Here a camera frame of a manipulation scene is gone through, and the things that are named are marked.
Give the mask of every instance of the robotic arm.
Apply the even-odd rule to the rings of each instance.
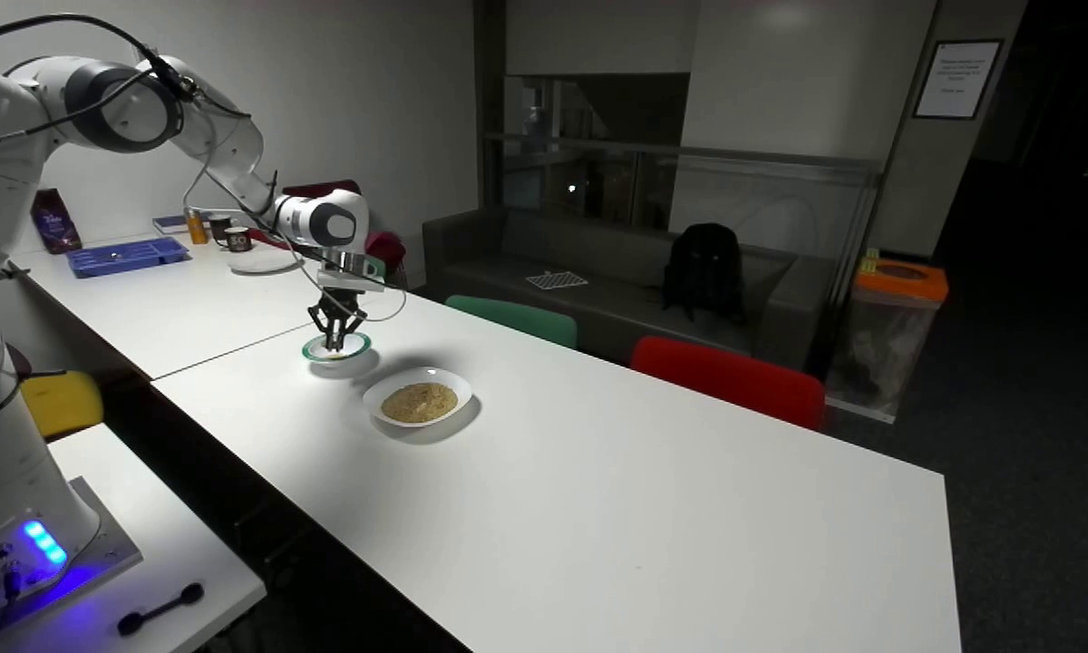
[[[3,27],[0,35],[38,23],[52,19]],[[355,299],[378,287],[366,271],[366,201],[345,187],[318,201],[278,197],[275,183],[258,174],[260,133],[251,112],[238,112],[188,65],[129,45],[142,50],[138,65],[53,53],[0,77],[0,281],[38,172],[59,145],[144,151],[173,140],[255,225],[318,250],[321,299],[307,312],[326,347],[342,347],[345,335],[361,324]],[[52,588],[95,534],[99,514],[69,491],[37,436],[0,341],[0,607]]]

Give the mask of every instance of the trash bin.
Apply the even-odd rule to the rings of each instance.
[[[827,404],[894,423],[902,389],[944,302],[944,270],[867,253],[830,360]]]

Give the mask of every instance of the white table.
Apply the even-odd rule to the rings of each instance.
[[[960,648],[944,478],[411,299],[385,369],[480,392],[385,436],[303,330],[154,382],[470,648]]]
[[[107,427],[86,427],[52,441],[69,478],[83,476],[111,518],[129,534],[142,562],[86,594],[9,624],[0,653],[78,648],[78,653],[171,653],[198,648],[255,601],[263,583],[238,562]],[[208,594],[121,638],[116,620],[173,599],[188,580]]]
[[[307,325],[318,289],[301,271],[231,277],[215,243],[188,262],[77,281],[63,253],[22,241],[14,262],[83,325],[127,354],[144,377],[168,377],[255,341]]]

